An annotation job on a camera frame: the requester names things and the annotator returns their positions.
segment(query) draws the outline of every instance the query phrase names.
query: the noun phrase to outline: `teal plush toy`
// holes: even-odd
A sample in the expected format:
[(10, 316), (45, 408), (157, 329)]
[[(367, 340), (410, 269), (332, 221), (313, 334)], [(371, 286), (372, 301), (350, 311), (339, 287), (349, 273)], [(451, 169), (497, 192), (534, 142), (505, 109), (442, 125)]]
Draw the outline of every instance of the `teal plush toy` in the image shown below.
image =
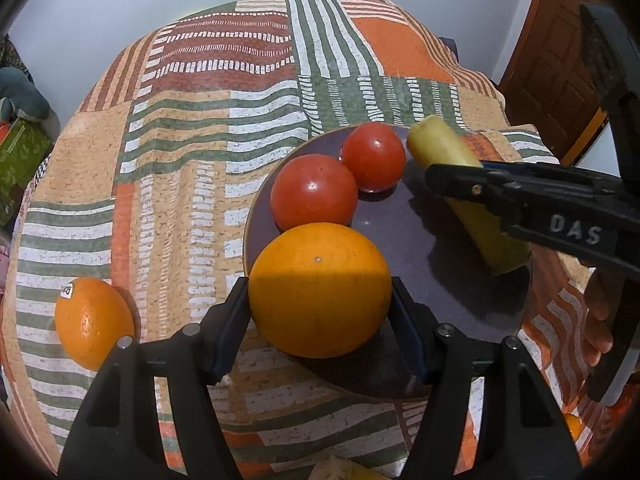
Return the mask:
[(0, 68), (0, 123), (15, 116), (39, 123), (49, 117), (49, 102), (21, 70)]

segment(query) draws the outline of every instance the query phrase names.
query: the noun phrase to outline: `metal screw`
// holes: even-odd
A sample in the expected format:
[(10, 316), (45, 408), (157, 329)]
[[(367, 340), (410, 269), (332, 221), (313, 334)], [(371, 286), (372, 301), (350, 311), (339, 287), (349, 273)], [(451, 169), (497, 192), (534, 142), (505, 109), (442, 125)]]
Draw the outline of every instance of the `metal screw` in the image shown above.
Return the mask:
[(124, 335), (120, 339), (118, 339), (116, 345), (118, 345), (118, 348), (124, 350), (125, 348), (129, 348), (131, 346), (131, 343), (133, 343), (133, 338), (130, 335)]
[(449, 323), (438, 325), (437, 330), (438, 334), (444, 337), (449, 337), (456, 331), (455, 327), (453, 325), (450, 325)]
[(517, 350), (522, 346), (520, 340), (514, 335), (508, 336), (508, 338), (504, 340), (504, 343), (511, 348), (511, 350)]
[(182, 333), (186, 336), (194, 336), (200, 332), (200, 325), (197, 323), (189, 323), (182, 327)]

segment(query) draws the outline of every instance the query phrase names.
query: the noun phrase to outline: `yellow object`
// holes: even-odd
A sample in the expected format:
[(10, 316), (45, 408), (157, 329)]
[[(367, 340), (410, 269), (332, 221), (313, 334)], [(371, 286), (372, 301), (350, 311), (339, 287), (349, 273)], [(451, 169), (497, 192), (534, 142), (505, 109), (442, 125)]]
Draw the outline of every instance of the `yellow object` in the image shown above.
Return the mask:
[[(434, 115), (411, 127), (406, 145), (416, 162), (425, 169), (431, 164), (482, 166), (449, 125)], [(473, 239), (494, 276), (527, 263), (531, 256), (530, 245), (501, 232), (500, 219), (487, 212), (482, 204), (452, 198), (447, 198), (447, 203)]]
[(65, 285), (54, 319), (69, 357), (94, 372), (119, 338), (135, 336), (127, 303), (115, 288), (97, 278), (76, 278)]
[(584, 429), (584, 424), (579, 416), (574, 415), (573, 413), (563, 413), (564, 421), (569, 427), (569, 433), (571, 433), (571, 438), (574, 440), (578, 440), (582, 434), (582, 430)]
[(278, 236), (249, 275), (255, 325), (299, 357), (346, 354), (378, 330), (391, 301), (391, 275), (378, 248), (343, 225), (314, 223)]
[(316, 463), (309, 480), (386, 480), (386, 477), (346, 458), (329, 455)]

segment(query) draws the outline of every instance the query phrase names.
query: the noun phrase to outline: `striped tablecloth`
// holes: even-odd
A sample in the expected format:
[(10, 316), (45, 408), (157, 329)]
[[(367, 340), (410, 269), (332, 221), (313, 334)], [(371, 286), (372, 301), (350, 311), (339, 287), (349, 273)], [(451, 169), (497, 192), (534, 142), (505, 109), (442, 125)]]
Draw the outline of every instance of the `striped tablecloth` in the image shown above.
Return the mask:
[[(15, 240), (2, 310), (10, 409), (52, 468), (94, 373), (53, 323), (60, 288), (95, 276), (135, 307), (142, 341), (199, 321), (242, 276), (242, 236), (266, 175), (291, 150), (364, 121), (437, 114), (482, 158), (553, 161), (533, 126), (388, 0), (245, 0), (155, 30), (125, 48), (60, 136)], [(587, 427), (584, 460), (612, 424), (584, 397), (581, 292), (588, 271), (535, 248), (519, 337), (565, 411)], [(249, 327), (232, 373), (210, 390), (245, 477), (304, 479), (326, 454), (392, 477), (424, 402), (361, 402), (322, 383)], [(166, 383), (156, 381), (166, 456), (183, 470)], [(458, 469), (473, 462), (474, 383)]]

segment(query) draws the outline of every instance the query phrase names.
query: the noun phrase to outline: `door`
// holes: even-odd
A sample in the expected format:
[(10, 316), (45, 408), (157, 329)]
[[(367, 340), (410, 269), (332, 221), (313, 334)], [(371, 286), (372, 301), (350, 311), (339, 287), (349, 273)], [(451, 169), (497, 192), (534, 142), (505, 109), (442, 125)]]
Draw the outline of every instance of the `door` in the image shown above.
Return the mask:
[(539, 0), (530, 32), (520, 37), (500, 90), (511, 124), (533, 124), (557, 158), (563, 158), (599, 108), (580, 56), (581, 2)]

